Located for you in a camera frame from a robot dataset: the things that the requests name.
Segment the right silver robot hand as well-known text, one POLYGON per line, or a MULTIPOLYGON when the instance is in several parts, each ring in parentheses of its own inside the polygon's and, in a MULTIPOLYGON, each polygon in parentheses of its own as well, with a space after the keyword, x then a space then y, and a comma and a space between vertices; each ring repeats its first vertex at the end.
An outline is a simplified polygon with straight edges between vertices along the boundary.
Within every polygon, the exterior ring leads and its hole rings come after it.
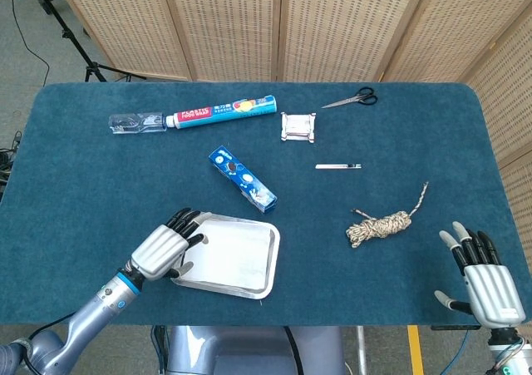
POLYGON ((512 328, 525 321, 525 310, 509 269, 501 263, 491 238, 473 232, 461 222, 452 223, 455 235, 445 230, 440 239, 450 250, 463 278, 469 300, 462 302, 440 290, 434 295, 444 307, 475 317, 489 328, 512 328))

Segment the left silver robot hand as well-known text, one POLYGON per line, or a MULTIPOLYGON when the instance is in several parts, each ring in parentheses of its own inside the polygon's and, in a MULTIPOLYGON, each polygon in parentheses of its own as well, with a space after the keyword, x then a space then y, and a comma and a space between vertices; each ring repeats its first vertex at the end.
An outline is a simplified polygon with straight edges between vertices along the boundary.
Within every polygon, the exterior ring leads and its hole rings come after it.
POLYGON ((177 211, 132 253, 125 272, 149 281, 182 277, 194 268, 192 261, 185 262, 185 253, 198 244, 209 242, 205 234, 196 234, 196 231, 211 216, 211 212, 191 208, 177 211))

